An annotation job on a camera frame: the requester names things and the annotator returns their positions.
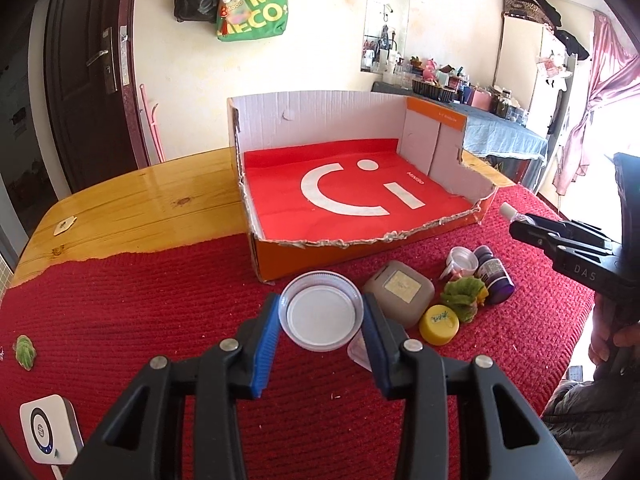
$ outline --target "yellow cap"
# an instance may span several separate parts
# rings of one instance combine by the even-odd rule
[[[435,346],[446,345],[458,333],[460,322],[448,306],[433,305],[420,318],[418,330],[424,340]]]

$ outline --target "human hand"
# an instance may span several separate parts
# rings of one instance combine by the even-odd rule
[[[616,305],[597,293],[594,302],[589,359],[597,366],[609,359],[607,340],[611,336],[611,323]],[[618,347],[640,345],[640,324],[636,323],[616,332],[613,344]]]

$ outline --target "door handle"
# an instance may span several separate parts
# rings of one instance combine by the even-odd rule
[[[105,48],[105,49],[102,49],[102,50],[99,50],[99,51],[95,54],[95,56],[93,56],[89,61],[87,61],[87,62],[86,62],[86,65],[87,65],[87,66],[91,65],[91,63],[93,63],[93,62],[95,62],[95,61],[98,61],[102,56],[104,56],[105,54],[108,54],[108,53],[109,53],[109,51],[108,51],[108,49],[106,49],[106,48]]]

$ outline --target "curtain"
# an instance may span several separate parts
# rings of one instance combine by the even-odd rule
[[[594,110],[628,97],[640,95],[640,56],[632,56],[620,44],[611,21],[595,11],[593,65],[589,93],[582,120],[571,130],[562,149],[562,157],[554,186],[558,195],[565,195],[569,184],[584,176],[589,166],[588,125]],[[628,124],[636,123],[630,118]]]

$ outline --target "metal bolt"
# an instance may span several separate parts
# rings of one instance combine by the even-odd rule
[[[476,364],[481,368],[491,368],[494,365],[494,360],[488,355],[479,355],[476,357]]]
[[[422,343],[417,339],[407,339],[404,343],[402,343],[404,349],[409,352],[419,352],[422,350]]]
[[[169,364],[169,360],[163,355],[157,355],[151,361],[149,361],[149,366],[151,366],[154,370],[161,370],[165,366]]]
[[[235,339],[223,339],[220,341],[220,348],[222,348],[225,352],[232,352],[233,350],[238,350],[240,343]]]

